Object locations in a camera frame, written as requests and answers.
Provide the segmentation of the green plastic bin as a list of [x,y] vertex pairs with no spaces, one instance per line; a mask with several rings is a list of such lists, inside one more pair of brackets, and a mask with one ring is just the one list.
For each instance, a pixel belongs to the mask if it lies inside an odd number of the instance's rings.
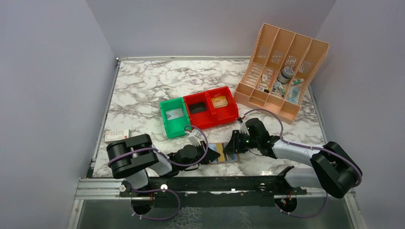
[[184,99],[170,99],[159,105],[167,137],[172,139],[186,135],[185,128],[191,123]]

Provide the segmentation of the red double plastic bin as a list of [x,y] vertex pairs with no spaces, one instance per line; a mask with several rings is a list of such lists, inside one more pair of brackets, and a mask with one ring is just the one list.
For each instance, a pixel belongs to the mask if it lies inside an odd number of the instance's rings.
[[[218,96],[226,96],[229,105],[215,109],[211,99]],[[236,121],[239,117],[238,107],[229,87],[227,86],[187,95],[183,97],[183,99],[186,104],[191,125],[200,129],[224,125]],[[188,105],[198,102],[204,102],[207,106],[207,111],[190,114]]]

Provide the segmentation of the brown leather card holder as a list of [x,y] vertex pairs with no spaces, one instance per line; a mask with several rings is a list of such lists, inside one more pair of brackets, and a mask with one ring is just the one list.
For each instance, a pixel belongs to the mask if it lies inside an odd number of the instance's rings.
[[[224,152],[224,147],[227,145],[227,143],[210,143],[209,147],[212,150],[219,152]],[[240,156],[238,153],[234,154],[226,154],[226,162],[219,163],[218,159],[215,160],[214,162],[210,163],[210,165],[214,164],[227,164],[227,163],[239,163],[240,162]]]

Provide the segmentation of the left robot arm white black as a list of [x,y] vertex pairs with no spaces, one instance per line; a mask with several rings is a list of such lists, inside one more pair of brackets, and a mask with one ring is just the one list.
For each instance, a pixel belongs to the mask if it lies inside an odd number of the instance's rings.
[[192,170],[193,166],[207,165],[218,159],[220,154],[210,149],[204,141],[198,145],[186,145],[175,153],[164,154],[157,150],[151,137],[142,134],[111,142],[106,147],[114,179],[124,179],[139,196],[150,190],[146,169],[159,177],[174,177],[181,171]]

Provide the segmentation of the gold card black stripe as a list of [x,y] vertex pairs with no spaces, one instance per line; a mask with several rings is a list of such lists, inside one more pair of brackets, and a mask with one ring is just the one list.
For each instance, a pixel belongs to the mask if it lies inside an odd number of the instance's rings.
[[224,152],[219,152],[220,156],[218,157],[218,162],[226,162],[226,154]]

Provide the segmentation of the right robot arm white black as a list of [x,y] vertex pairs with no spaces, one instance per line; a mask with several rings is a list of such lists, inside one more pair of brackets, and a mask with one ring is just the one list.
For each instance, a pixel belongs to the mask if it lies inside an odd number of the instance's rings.
[[306,168],[291,168],[276,180],[276,189],[287,194],[295,187],[322,188],[335,198],[342,198],[358,184],[362,172],[335,142],[325,145],[305,145],[287,141],[278,135],[270,135],[258,118],[242,123],[233,130],[226,154],[244,153],[257,149],[261,155],[273,159],[287,159]]

